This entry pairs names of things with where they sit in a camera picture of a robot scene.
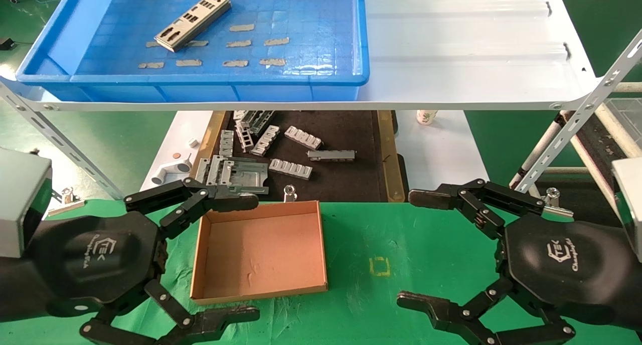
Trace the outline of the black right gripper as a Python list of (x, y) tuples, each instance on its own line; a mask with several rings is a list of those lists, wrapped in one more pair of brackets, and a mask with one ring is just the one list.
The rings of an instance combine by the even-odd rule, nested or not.
[[(433, 191), (412, 189), (408, 201), (457, 210), (489, 239), (503, 238), (497, 253), (505, 255), (506, 277), (466, 304), (399, 292), (397, 306), (425, 313), (435, 330), (468, 344), (565, 344), (576, 331), (559, 315), (594, 325), (639, 324), (639, 261), (623, 229), (543, 219), (537, 216), (544, 210), (542, 200), (483, 179), (441, 184)], [(505, 221), (493, 208), (523, 217), (504, 231)], [(491, 331), (480, 318), (508, 296), (544, 323)]]

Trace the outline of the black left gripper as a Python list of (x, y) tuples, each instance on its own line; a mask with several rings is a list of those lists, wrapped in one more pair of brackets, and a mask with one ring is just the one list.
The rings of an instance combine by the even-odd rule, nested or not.
[[(257, 195), (186, 178), (128, 195), (124, 204), (129, 213), (119, 217), (82, 216), (39, 225), (28, 244), (28, 261), (44, 287), (47, 315), (98, 311), (79, 329), (94, 344), (216, 341), (230, 324), (260, 318), (254, 306), (190, 314), (159, 281), (168, 258), (165, 239), (176, 238), (208, 212), (255, 209)], [(170, 207), (174, 210), (160, 220), (159, 228), (145, 217)], [(149, 298), (175, 323), (166, 335), (155, 339), (112, 325)]]

